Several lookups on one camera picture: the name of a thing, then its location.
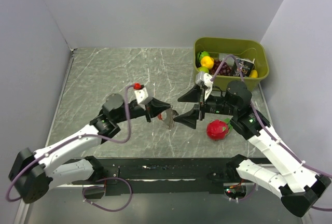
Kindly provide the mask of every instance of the metal frame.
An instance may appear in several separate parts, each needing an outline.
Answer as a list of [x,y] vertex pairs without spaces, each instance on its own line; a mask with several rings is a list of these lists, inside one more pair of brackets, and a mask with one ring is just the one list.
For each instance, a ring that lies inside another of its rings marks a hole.
[[[57,117],[57,114],[58,114],[58,111],[59,111],[59,107],[60,107],[60,104],[61,104],[61,100],[62,100],[62,95],[64,93],[64,89],[65,89],[65,86],[66,86],[66,83],[67,83],[67,80],[68,80],[68,76],[69,76],[69,73],[70,73],[70,70],[72,68],[72,65],[73,65],[73,61],[74,61],[74,54],[75,54],[75,50],[74,49],[72,51],[72,56],[70,58],[70,61],[69,61],[69,64],[68,64],[68,68],[67,68],[67,71],[66,71],[66,74],[65,74],[65,77],[64,77],[64,81],[63,81],[63,85],[62,85],[62,89],[61,89],[61,93],[60,93],[60,96],[59,96],[59,100],[58,100],[58,104],[57,104],[57,107],[56,107],[56,111],[54,113],[54,117],[53,117],[53,121],[52,121],[52,124],[51,124],[51,127],[50,127],[50,131],[48,133],[48,137],[47,137],[47,140],[46,140],[46,144],[45,144],[45,147],[48,146],[48,143],[49,143],[49,140],[50,140],[50,136],[51,136],[51,132],[52,132],[52,128],[54,126],[54,123],[55,123],[55,120],[56,120],[56,117]],[[266,106],[266,109],[267,109],[267,114],[268,114],[268,118],[271,122],[271,124],[273,125],[272,123],[272,119],[271,119],[271,116],[270,116],[270,113],[269,113],[269,109],[268,109],[268,106],[267,106],[267,103],[266,103],[266,99],[265,99],[265,96],[264,96],[264,93],[263,93],[263,90],[261,88],[261,85],[259,84],[259,89],[261,91],[261,94],[262,94],[262,98],[263,98],[263,101],[264,101],[264,104]],[[222,159],[224,160],[225,162],[228,160],[227,158],[219,158],[219,159]],[[218,158],[202,158],[202,159],[195,159],[195,160],[205,160],[205,161],[211,161],[211,160],[219,160]],[[99,159],[102,164],[104,165],[107,165],[107,166],[111,166],[113,167],[113,164],[114,164],[114,167],[115,167],[115,163],[113,163],[112,161],[114,162],[119,162],[122,164],[122,166],[126,166],[126,164],[130,164],[130,163],[137,163],[135,166],[147,166],[148,163],[147,163],[147,159],[135,159],[135,158],[126,158],[126,159],[110,159],[110,158],[100,158]],[[183,160],[183,159],[169,159],[169,161],[171,160],[177,160],[176,163],[179,162],[179,160]],[[268,167],[273,167],[272,164],[268,164],[268,163],[265,163],[264,166],[268,166]],[[83,187],[83,185],[65,185],[64,187]],[[19,208],[18,208],[18,211],[17,211],[17,214],[16,214],[16,217],[15,217],[15,220],[14,220],[14,224],[24,224],[25,223],[25,219],[27,217],[27,214],[28,214],[28,211],[29,211],[29,208],[30,208],[30,204],[25,204],[22,200],[20,202],[20,205],[19,205]],[[311,221],[311,217],[309,215],[309,212],[304,216],[302,217],[302,223],[304,224],[312,224],[312,221]]]

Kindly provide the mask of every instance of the gray wall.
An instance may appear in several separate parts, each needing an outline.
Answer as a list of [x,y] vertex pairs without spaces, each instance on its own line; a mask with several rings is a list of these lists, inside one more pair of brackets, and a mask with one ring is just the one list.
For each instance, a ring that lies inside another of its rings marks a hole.
[[261,40],[282,0],[45,0],[71,48],[192,47]]
[[0,223],[9,224],[18,207],[4,199],[9,170],[21,149],[45,145],[70,50],[43,0],[0,9]]
[[[271,74],[263,87],[283,140],[309,165],[332,173],[330,0],[284,0],[261,43]],[[316,206],[332,207],[332,187]],[[314,223],[332,214],[311,211]]]

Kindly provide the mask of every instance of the red object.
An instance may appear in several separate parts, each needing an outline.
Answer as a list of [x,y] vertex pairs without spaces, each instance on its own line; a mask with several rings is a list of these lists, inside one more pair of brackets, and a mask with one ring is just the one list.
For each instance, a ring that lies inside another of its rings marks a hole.
[[220,120],[214,120],[206,127],[206,134],[212,140],[220,140],[228,134],[228,125]]
[[134,89],[135,89],[135,90],[142,89],[142,85],[139,84],[139,83],[135,83],[135,84],[134,84]]

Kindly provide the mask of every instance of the table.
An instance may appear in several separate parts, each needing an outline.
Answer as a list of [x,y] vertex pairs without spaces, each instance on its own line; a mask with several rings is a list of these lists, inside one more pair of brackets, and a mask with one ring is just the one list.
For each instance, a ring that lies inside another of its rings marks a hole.
[[[177,98],[193,87],[193,49],[190,48],[79,48],[73,52],[73,62],[62,93],[47,145],[75,133],[89,123],[101,109],[110,93],[122,93],[134,82],[144,84],[155,98],[171,103],[179,114],[189,111],[193,103],[177,102]],[[256,87],[253,102],[269,117],[261,88]],[[206,125],[227,116],[207,114],[198,121],[195,130],[176,123],[167,130],[154,118],[132,120],[132,138],[126,144],[105,144],[91,148],[80,157],[98,158],[230,158],[237,154],[264,157],[235,131],[223,141],[211,141]],[[126,123],[120,123],[121,139],[127,135]]]

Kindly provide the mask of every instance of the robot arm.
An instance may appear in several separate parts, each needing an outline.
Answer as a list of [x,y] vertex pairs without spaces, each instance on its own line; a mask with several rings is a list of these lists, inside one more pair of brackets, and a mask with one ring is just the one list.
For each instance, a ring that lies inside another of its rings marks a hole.
[[331,183],[324,175],[309,170],[298,162],[284,147],[285,143],[276,134],[269,121],[257,111],[264,128],[260,125],[251,108],[252,94],[244,82],[231,81],[225,96],[210,95],[211,79],[200,72],[196,76],[196,85],[181,96],[179,102],[197,102],[193,109],[174,118],[193,129],[197,120],[203,120],[205,113],[232,115],[230,121],[233,128],[252,145],[257,147],[279,171],[273,173],[248,158],[237,155],[228,163],[229,169],[236,177],[247,179],[268,189],[281,198],[284,206],[294,215],[302,217],[321,197]]
[[42,149],[31,152],[28,148],[20,151],[9,173],[13,181],[28,164],[35,162],[14,184],[25,203],[40,199],[49,189],[77,180],[87,180],[94,183],[103,176],[103,167],[93,156],[75,162],[64,164],[77,154],[103,144],[103,137],[112,138],[119,131],[120,122],[145,116],[148,122],[171,107],[170,104],[159,101],[149,95],[141,85],[134,87],[136,100],[129,103],[129,114],[126,116],[125,102],[120,94],[111,94],[103,104],[99,114],[75,134]]

